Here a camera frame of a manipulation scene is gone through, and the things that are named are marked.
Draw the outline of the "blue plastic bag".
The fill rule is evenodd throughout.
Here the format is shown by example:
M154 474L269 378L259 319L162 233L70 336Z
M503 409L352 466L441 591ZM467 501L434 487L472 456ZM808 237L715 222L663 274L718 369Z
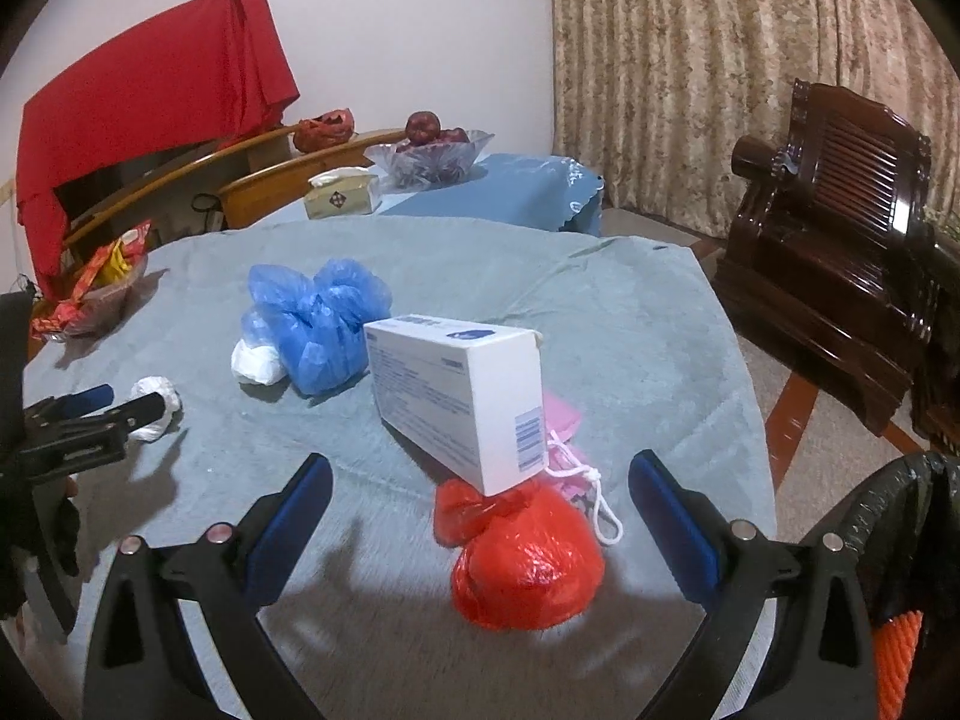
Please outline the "blue plastic bag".
M387 284L353 259L327 260L313 277L254 265L247 289L241 338L273 346L305 397L325 397L361 376L368 367L364 325L391 315Z

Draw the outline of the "red plastic bag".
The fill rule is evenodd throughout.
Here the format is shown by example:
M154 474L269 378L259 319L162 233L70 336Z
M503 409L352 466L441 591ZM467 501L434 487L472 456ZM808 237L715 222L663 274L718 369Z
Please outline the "red plastic bag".
M599 541L581 512L532 478L483 496L459 478L434 496L434 539L459 556L452 603L492 631L543 631L581 614L605 574Z

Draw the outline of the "white cardboard box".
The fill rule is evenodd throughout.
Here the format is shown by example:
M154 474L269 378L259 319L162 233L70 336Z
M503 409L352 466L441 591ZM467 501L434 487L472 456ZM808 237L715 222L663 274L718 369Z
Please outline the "white cardboard box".
M539 333L407 314L364 341L382 421L480 494L545 468Z

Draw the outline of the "pink face mask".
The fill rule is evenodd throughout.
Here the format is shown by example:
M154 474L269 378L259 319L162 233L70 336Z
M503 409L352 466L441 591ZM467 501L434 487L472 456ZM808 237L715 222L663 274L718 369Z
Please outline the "pink face mask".
M574 438L583 415L574 406L544 392L545 476L567 500L582 500L592 533L602 546L617 546L623 538L623 523L610 509L602 473L592 465Z

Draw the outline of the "black trash bag bin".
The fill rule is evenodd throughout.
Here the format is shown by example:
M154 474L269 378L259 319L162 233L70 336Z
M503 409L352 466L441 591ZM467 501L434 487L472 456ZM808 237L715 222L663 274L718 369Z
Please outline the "black trash bag bin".
M853 551L871 632L923 613L900 718L958 715L958 460L905 455L864 479L807 533Z

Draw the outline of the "orange mesh net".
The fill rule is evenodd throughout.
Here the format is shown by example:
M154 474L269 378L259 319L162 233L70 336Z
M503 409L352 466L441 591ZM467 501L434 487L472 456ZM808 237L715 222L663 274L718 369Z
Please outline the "orange mesh net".
M878 718L898 720L923 626L921 611L892 617L872 633Z

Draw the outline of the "snack dish with red wrappers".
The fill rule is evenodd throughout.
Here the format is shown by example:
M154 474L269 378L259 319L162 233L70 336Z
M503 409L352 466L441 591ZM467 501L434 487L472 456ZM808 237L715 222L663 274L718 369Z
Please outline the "snack dish with red wrappers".
M31 321L31 335L39 340L100 337L121 320L133 288L148 263L148 238L153 223L137 224L112 244L101 245L76 278L70 296L48 316Z

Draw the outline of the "white paper wad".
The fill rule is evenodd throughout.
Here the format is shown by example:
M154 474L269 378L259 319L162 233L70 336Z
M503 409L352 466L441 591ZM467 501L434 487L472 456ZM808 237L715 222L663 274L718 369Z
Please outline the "white paper wad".
M272 387L288 377L278 351L270 344L249 344L241 338L231 353L231 372L242 385Z

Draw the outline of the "grey green tablecloth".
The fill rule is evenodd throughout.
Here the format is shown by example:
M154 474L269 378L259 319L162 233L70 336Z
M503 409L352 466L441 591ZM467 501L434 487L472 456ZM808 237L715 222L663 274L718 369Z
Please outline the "grey green tablecloth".
M350 259L391 291L364 330L371 367L336 394L242 387L231 351L249 273L314 275ZM23 658L67 717L117 544L185 543L235 522L313 452L331 507L262 624L331 718L633 718L700 622L631 504L651 450L729 518L776 528L763 419L731 324L690 250L452 218L364 216L251 227L165 245L146 288L99 340L49 344L30 400L160 376L171 433L80 479L80 609L65 640L29 631ZM578 411L574 447L623 523L587 610L542 632L489 631L452 601L455 552L433 533L436 489L496 491L560 437L544 395Z

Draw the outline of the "tissue box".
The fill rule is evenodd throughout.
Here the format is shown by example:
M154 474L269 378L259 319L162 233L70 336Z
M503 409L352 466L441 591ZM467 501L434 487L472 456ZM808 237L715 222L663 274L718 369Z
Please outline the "tissue box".
M379 200L373 190L376 176L367 167L336 167L309 179L302 197L309 220L332 216L371 215Z

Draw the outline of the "red cloth cover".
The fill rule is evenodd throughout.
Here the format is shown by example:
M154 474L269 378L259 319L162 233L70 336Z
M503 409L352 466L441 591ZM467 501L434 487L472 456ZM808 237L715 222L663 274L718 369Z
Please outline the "red cloth cover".
M189 0L65 68L23 106L16 208L36 283L60 293L55 190L103 167L276 127L299 89L267 0Z

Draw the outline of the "red bag on cabinet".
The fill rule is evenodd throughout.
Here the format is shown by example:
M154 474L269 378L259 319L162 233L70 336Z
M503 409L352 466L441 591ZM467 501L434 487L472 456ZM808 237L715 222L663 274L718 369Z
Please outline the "red bag on cabinet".
M316 153L349 142L355 135L350 109L332 109L314 119L301 119L293 130L293 146L302 154Z

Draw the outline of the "glass fruit bowl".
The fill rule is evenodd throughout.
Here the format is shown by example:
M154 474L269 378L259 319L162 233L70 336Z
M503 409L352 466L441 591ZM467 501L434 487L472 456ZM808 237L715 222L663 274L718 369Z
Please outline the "glass fruit bowl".
M381 143L368 146L363 156L381 171L379 180L386 190L428 190L464 182L493 138L493 133L467 130L465 142Z

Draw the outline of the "red apple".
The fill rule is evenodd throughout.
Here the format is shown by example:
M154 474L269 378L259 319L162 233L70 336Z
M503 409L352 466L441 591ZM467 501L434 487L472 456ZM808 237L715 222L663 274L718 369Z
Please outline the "red apple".
M417 110L409 115L405 124L405 138L412 145L420 146L434 142L443 130L438 115L432 110Z

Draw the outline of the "blue table cover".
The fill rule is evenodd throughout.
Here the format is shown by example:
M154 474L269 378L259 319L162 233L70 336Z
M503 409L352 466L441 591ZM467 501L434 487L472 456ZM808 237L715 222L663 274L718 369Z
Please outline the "blue table cover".
M578 161L524 154L485 154L460 184L421 192L392 192L376 180L379 206L371 215L475 218L542 231L601 234L604 181ZM270 213L262 224L309 220L301 199Z

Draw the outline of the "beige patterned curtain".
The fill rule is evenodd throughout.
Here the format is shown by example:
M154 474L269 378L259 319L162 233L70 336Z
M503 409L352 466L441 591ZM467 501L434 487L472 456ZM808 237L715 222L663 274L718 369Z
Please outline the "beige patterned curtain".
M958 208L958 76L910 0L551 0L555 146L608 201L724 236L732 148L781 142L795 82L850 88L932 143L929 210Z

